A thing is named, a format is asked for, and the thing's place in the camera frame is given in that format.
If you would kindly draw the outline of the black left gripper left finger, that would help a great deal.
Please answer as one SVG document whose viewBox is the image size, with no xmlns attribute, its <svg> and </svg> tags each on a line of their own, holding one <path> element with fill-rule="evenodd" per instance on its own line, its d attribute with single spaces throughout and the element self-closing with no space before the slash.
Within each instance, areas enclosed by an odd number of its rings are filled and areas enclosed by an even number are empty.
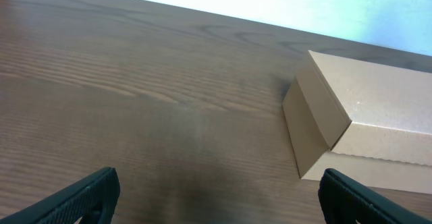
<svg viewBox="0 0 432 224">
<path fill-rule="evenodd" d="M 2 224 L 110 224 L 120 194 L 117 172 L 104 167 L 1 220 Z"/>
</svg>

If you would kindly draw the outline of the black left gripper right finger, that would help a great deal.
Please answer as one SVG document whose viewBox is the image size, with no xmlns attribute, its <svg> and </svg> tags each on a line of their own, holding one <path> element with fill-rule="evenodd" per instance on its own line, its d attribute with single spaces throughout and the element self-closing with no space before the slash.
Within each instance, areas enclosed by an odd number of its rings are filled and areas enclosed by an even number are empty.
<svg viewBox="0 0 432 224">
<path fill-rule="evenodd" d="M 331 168 L 324 171 L 318 197 L 326 224 L 431 224 Z"/>
</svg>

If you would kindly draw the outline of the brown cardboard box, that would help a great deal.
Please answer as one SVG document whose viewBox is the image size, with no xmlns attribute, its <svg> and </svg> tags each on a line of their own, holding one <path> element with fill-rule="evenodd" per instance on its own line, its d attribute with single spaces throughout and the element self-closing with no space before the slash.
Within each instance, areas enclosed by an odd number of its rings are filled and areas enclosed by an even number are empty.
<svg viewBox="0 0 432 224">
<path fill-rule="evenodd" d="M 282 103 L 301 179 L 431 192 L 431 74 L 314 51 Z"/>
</svg>

